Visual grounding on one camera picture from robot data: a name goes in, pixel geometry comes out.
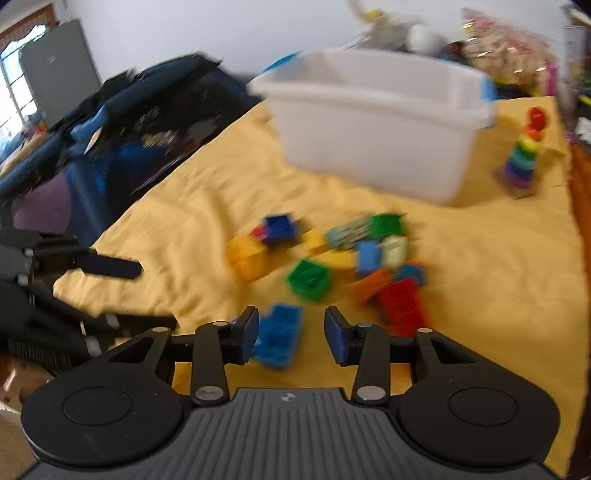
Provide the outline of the blue disc with airplane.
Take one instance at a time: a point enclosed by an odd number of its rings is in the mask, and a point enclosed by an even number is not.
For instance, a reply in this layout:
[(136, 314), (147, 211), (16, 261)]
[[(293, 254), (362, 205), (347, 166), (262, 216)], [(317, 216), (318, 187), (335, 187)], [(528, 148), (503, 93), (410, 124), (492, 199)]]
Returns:
[(300, 306), (274, 304), (270, 312), (260, 318), (259, 336), (252, 356), (269, 368), (284, 370), (290, 367), (297, 350), (303, 316)]

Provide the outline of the red toy truck block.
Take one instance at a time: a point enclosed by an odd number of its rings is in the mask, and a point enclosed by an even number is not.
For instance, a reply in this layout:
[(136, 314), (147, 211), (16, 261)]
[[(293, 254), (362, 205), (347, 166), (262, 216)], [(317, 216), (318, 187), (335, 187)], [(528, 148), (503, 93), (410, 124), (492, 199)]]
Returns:
[(377, 301), (391, 335), (413, 337), (418, 329), (429, 327), (414, 279), (390, 283), (377, 293)]

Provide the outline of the large yellow building block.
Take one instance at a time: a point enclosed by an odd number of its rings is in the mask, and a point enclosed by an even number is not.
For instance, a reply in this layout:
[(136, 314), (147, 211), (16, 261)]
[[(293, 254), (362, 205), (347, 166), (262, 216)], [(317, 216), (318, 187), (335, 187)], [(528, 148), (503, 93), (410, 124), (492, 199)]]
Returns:
[(226, 243), (226, 258), (236, 277), (243, 282), (262, 278), (269, 271), (269, 249), (249, 235), (231, 238)]

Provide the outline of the light blue building block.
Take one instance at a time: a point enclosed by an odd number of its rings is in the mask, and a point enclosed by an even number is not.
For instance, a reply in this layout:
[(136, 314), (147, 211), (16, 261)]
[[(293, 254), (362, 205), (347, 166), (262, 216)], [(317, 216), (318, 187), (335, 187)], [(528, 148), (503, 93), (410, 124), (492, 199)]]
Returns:
[(367, 276), (381, 267), (381, 246), (374, 240), (366, 240), (356, 244), (356, 272)]

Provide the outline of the blue gear block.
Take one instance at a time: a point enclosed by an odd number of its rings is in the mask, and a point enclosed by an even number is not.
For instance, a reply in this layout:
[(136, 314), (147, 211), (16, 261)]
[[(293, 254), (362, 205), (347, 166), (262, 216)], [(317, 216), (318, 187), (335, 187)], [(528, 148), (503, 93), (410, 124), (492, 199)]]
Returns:
[(418, 263), (407, 263), (401, 265), (400, 269), (394, 274), (396, 282), (412, 279), (418, 287), (422, 287), (427, 283), (425, 268)]

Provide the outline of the yellow quilted cloth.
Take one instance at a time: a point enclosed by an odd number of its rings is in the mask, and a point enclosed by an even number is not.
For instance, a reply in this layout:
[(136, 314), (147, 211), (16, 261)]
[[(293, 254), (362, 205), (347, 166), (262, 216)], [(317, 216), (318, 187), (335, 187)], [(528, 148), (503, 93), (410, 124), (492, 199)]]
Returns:
[(256, 282), (235, 277), (228, 240), (264, 217), (290, 214), (327, 231), (366, 214), (399, 213), (412, 261), (427, 282), (420, 295), (432, 328), (546, 390), (561, 425), (547, 457), (568, 471), (587, 393), (589, 295), (583, 244), (571, 213), (570, 154), (556, 103), (539, 98), (549, 119), (536, 195), (515, 199), (495, 172), (522, 130), (528, 99), (503, 101), (495, 127), (477, 136), (453, 207), (378, 192), (287, 164), (266, 106), (254, 107), (130, 207), (96, 241), (106, 255), (138, 260), (133, 282), (74, 271), (57, 297), (90, 314), (171, 314), (181, 331), (230, 320), (247, 305), (294, 304), (287, 274), (304, 246), (273, 252)]

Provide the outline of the small red block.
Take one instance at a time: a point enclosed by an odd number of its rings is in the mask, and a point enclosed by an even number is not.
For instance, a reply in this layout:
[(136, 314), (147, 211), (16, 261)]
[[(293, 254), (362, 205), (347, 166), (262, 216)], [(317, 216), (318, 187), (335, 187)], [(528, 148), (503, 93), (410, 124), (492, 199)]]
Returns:
[(256, 227), (254, 227), (252, 231), (249, 232), (249, 235), (262, 243), (266, 243), (267, 237), (269, 237), (267, 234), (266, 225), (264, 224), (256, 225)]

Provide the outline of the small yellow block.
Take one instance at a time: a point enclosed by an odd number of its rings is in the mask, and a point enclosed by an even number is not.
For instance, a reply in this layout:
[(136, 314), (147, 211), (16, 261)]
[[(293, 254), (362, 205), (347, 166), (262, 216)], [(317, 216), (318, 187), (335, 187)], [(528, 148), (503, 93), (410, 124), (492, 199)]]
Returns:
[(317, 256), (329, 249), (325, 234), (318, 229), (310, 229), (301, 236), (308, 256)]

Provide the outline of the dark blue arch block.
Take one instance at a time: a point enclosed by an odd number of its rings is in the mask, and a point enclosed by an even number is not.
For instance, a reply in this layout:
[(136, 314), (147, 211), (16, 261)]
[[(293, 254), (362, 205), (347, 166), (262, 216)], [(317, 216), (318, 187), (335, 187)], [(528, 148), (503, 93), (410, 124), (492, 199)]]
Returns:
[(270, 215), (264, 218), (266, 244), (272, 245), (297, 238), (297, 223), (290, 214)]

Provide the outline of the dark blue baby stroller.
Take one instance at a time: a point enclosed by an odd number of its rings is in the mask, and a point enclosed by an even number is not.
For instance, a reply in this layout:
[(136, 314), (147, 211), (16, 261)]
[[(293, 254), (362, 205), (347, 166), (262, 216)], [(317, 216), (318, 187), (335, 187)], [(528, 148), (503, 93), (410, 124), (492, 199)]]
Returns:
[(1, 224), (90, 245), (257, 103), (245, 81), (199, 54), (113, 77), (2, 174)]

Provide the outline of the grey cabinet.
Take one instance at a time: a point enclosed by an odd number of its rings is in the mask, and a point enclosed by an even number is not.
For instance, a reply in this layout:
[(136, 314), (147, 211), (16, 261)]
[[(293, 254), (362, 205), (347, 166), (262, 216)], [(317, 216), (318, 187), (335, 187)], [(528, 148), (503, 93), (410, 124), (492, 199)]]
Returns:
[(62, 23), (24, 45), (19, 61), (38, 110), (49, 126), (101, 87), (78, 20)]

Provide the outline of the white plastic storage bin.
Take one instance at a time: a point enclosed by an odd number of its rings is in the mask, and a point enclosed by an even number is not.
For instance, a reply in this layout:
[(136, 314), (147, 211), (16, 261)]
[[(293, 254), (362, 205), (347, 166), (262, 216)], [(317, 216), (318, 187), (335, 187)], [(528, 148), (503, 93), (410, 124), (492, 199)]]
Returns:
[(486, 73), (383, 50), (297, 53), (247, 87), (291, 165), (440, 205), (458, 196), (476, 135), (497, 116)]

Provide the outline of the white round ball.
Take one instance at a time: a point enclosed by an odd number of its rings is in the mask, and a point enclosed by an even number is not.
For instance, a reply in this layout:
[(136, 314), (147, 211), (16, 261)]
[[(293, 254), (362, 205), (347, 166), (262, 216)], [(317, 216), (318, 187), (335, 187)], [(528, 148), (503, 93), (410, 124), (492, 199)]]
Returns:
[(409, 28), (407, 49), (415, 54), (436, 57), (447, 45), (446, 40), (425, 24), (415, 24)]

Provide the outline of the white plastic bag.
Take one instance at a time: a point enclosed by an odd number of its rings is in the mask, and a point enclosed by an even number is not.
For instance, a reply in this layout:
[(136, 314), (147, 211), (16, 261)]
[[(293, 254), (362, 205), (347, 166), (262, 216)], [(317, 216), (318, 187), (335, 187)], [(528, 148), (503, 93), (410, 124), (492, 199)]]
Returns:
[(422, 23), (420, 17), (386, 12), (382, 9), (368, 10), (361, 1), (348, 1), (360, 26), (353, 39), (342, 49), (376, 49), (406, 51), (411, 29)]

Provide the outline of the shelf with toy boxes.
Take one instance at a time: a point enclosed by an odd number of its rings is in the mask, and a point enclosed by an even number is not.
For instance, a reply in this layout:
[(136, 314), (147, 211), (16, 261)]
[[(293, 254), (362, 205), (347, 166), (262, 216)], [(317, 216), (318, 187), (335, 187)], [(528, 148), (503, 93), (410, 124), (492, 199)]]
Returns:
[(566, 1), (559, 101), (569, 141), (590, 152), (590, 2)]

